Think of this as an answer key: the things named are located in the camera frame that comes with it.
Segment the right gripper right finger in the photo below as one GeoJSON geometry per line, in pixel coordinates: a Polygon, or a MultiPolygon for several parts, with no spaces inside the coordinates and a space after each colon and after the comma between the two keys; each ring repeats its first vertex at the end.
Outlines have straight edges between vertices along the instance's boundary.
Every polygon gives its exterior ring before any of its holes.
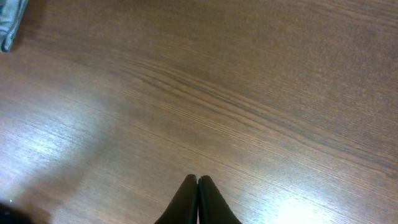
{"type": "Polygon", "coordinates": [[[208,175],[198,181],[198,214],[200,224],[241,224],[208,175]]]}

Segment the grey shorts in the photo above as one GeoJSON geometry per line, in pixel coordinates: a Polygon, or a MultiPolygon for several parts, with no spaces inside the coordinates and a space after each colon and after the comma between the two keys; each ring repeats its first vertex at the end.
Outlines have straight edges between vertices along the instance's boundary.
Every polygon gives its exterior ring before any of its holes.
{"type": "Polygon", "coordinates": [[[1,0],[1,52],[11,50],[29,0],[1,0]]]}

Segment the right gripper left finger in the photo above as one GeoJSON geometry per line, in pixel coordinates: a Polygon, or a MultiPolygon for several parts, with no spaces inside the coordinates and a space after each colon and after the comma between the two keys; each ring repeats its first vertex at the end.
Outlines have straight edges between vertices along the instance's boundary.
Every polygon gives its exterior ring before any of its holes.
{"type": "Polygon", "coordinates": [[[155,224],[196,224],[197,198],[197,177],[194,174],[188,174],[155,224]]]}

